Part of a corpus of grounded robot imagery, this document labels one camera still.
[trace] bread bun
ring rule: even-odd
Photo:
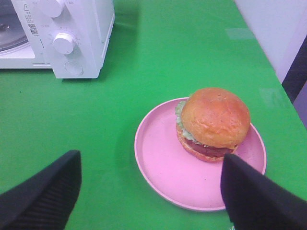
[[[250,127],[246,105],[220,88],[200,89],[191,95],[182,109],[181,121],[198,142],[216,148],[234,149]]]

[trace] microwave dial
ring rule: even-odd
[[[50,18],[59,17],[64,6],[64,0],[40,0],[38,2],[38,7],[41,12]]]
[[[61,54],[70,54],[76,46],[76,39],[67,33],[59,33],[53,40],[53,47]]]

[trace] microwave glass window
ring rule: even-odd
[[[0,52],[27,42],[11,0],[0,0]]]

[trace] green table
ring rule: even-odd
[[[153,107],[221,87],[249,107],[266,175],[307,199],[307,132],[232,0],[115,0],[115,10],[98,79],[0,70],[1,193],[79,149],[83,183],[66,229],[227,230],[226,211],[161,198],[134,157],[137,127]]]

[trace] burger patty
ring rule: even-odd
[[[186,142],[195,151],[209,157],[223,157],[225,154],[233,152],[233,149],[228,149],[228,148],[215,148],[212,146],[204,147],[203,145],[196,144],[192,140],[188,139],[186,139]]]

